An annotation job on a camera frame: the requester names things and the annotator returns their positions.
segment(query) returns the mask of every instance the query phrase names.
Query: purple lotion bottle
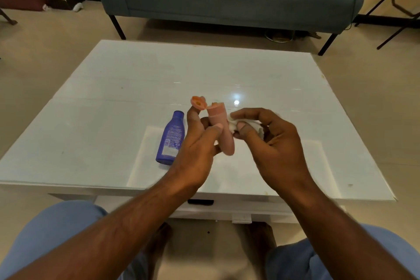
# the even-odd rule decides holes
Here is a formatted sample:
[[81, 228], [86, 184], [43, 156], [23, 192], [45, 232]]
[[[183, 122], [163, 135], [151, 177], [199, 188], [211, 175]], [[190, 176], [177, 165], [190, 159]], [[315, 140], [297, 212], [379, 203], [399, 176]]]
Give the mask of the purple lotion bottle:
[[159, 149], [157, 150], [156, 161], [160, 164], [172, 165], [181, 148], [184, 137], [184, 112], [175, 111], [172, 119], [163, 131]]

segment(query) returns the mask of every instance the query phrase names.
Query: sofa leg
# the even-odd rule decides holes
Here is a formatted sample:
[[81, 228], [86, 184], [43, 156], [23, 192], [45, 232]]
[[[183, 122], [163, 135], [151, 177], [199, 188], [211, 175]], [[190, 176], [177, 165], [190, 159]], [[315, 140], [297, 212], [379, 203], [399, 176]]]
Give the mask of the sofa leg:
[[325, 42], [324, 46], [322, 47], [321, 51], [319, 51], [318, 55], [323, 56], [325, 51], [327, 51], [328, 47], [333, 43], [334, 39], [337, 38], [337, 34], [333, 33], [331, 37], [328, 38], [327, 42]]
[[116, 17], [111, 14], [108, 16], [111, 18], [111, 21], [114, 24], [115, 29], [117, 29], [117, 32], [120, 35], [121, 40], [125, 40], [126, 36], [124, 35], [123, 30], [121, 29]]

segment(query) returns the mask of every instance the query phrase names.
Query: white table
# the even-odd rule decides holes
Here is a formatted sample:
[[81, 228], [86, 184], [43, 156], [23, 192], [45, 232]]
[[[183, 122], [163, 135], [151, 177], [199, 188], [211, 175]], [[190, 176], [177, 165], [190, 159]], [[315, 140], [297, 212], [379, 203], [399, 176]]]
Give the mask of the white table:
[[[310, 54], [109, 40], [97, 44], [2, 158], [0, 182], [132, 196], [166, 172], [155, 161], [163, 129], [174, 110], [188, 110], [193, 95], [231, 110], [265, 107], [294, 123], [311, 174], [330, 197], [394, 200]], [[179, 216], [292, 217], [238, 140], [233, 156], [215, 158], [195, 198], [215, 204], [185, 204]]]

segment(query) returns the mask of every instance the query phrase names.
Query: fingernail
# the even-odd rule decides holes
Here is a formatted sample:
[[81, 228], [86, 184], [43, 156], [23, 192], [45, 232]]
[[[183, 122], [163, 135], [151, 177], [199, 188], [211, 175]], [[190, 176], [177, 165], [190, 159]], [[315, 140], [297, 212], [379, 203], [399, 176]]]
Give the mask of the fingernail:
[[246, 125], [245, 122], [238, 122], [238, 124], [236, 125], [236, 127], [238, 128], [238, 131], [240, 131], [245, 125]]

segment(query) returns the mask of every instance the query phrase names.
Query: tiled floor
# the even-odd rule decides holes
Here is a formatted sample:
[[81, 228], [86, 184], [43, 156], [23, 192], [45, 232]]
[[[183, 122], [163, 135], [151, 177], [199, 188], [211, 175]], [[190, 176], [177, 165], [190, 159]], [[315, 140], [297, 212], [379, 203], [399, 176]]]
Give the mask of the tiled floor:
[[[0, 22], [0, 156], [100, 39], [119, 39], [100, 3], [84, 6], [78, 13], [7, 10], [18, 25]], [[260, 29], [118, 20], [129, 40], [316, 54], [328, 37], [275, 44], [263, 38]], [[359, 221], [388, 228], [420, 250], [420, 33], [406, 30], [377, 51], [375, 47], [394, 31], [366, 25], [352, 28], [323, 57], [314, 58], [398, 198], [396, 203], [349, 202], [346, 208]], [[8, 222], [0, 224], [0, 261], [24, 224], [57, 201], [49, 195], [0, 190], [0, 220]], [[175, 236], [160, 267], [160, 279], [255, 278], [238, 226], [186, 220], [172, 225]], [[278, 244], [304, 237], [295, 224], [274, 224], [273, 229]], [[184, 241], [192, 234], [195, 241]]]

